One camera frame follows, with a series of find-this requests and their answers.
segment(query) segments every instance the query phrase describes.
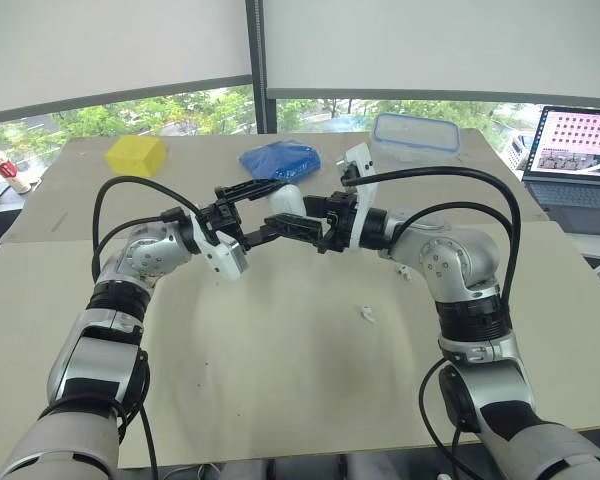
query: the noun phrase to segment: bottle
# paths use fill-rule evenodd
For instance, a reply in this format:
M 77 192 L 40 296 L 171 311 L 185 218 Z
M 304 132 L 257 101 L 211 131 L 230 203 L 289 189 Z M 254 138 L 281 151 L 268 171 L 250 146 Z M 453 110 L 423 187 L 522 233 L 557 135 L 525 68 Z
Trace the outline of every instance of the bottle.
M 22 178 L 22 174 L 18 171 L 18 167 L 9 160 L 6 153 L 2 150 L 0 150 L 0 175 L 2 175 L 16 193 L 27 193 L 31 190 L 29 182 Z

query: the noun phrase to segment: yellow sponge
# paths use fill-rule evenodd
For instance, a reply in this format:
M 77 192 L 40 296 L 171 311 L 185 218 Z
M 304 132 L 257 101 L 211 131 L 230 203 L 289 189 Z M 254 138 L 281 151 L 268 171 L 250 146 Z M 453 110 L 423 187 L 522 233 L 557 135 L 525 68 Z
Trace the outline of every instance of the yellow sponge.
M 157 137 L 124 135 L 104 156 L 116 173 L 151 177 L 167 158 L 167 150 Z

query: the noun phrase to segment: trees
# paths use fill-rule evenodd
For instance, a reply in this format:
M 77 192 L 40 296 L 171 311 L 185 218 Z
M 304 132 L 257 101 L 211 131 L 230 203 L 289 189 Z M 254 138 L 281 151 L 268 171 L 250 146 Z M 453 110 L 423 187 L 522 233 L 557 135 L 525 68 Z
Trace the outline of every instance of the trees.
M 231 134 L 255 130 L 251 85 L 79 108 L 52 113 L 47 120 L 45 124 L 54 128 L 29 127 L 22 121 L 1 123 L 0 148 L 17 162 L 48 155 L 73 137 Z M 43 158 L 42 162 L 51 160 Z
M 300 128 L 302 117 L 320 110 L 317 100 L 292 99 L 279 100 L 276 108 L 278 131 L 292 132 Z
M 278 131 L 370 130 L 378 113 L 394 112 L 477 128 L 500 150 L 510 129 L 533 128 L 518 120 L 510 121 L 502 114 L 502 105 L 433 100 L 285 99 L 277 102 Z M 507 108 L 515 113 L 522 104 Z M 339 117 L 348 118 L 329 120 Z M 72 137 L 255 132 L 251 85 L 129 100 L 53 113 L 45 118 L 43 128 L 32 125 L 31 119 L 0 124 L 0 148 L 9 150 L 18 161 L 36 155 L 51 158 L 52 152 Z

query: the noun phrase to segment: laptop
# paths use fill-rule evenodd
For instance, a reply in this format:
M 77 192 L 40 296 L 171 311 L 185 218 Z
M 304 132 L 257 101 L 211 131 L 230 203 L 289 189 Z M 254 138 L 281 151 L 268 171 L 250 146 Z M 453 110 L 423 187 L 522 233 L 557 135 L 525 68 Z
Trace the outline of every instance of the laptop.
M 600 235 L 600 110 L 544 107 L 522 182 L 565 232 Z

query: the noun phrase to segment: small white debris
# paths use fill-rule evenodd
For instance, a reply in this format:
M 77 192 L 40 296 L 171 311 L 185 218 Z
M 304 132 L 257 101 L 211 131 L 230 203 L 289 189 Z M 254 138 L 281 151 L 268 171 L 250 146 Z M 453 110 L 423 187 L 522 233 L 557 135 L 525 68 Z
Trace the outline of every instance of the small white debris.
M 360 309 L 360 313 L 365 320 L 371 323 L 376 323 L 376 319 L 373 316 L 373 309 L 369 305 L 363 305 Z
M 398 272 L 398 275 L 403 278 L 403 280 L 406 280 L 407 282 L 411 280 L 411 269 L 406 265 L 398 265 L 396 271 Z

